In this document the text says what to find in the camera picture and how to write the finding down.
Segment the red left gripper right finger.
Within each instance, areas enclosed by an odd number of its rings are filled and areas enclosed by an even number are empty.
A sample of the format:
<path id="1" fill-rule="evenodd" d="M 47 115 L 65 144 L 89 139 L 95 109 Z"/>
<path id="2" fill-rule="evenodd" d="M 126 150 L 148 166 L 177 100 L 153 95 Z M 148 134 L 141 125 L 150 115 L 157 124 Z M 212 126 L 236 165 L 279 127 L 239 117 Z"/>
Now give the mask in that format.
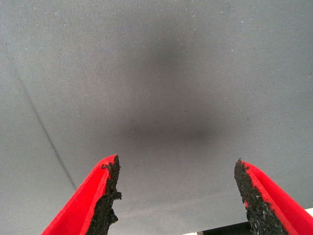
<path id="1" fill-rule="evenodd" d="M 313 217 L 261 169 L 239 159 L 234 178 L 254 235 L 313 233 Z"/>

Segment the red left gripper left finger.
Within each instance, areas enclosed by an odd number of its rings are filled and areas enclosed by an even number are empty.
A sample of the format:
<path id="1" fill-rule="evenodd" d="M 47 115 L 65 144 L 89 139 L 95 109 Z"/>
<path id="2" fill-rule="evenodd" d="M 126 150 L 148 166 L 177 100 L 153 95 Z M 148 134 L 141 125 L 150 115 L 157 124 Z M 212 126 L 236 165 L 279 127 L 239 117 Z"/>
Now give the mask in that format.
<path id="1" fill-rule="evenodd" d="M 106 235 L 118 221 L 112 208 L 122 194 L 116 189 L 118 155 L 100 160 L 42 232 L 44 235 Z"/>

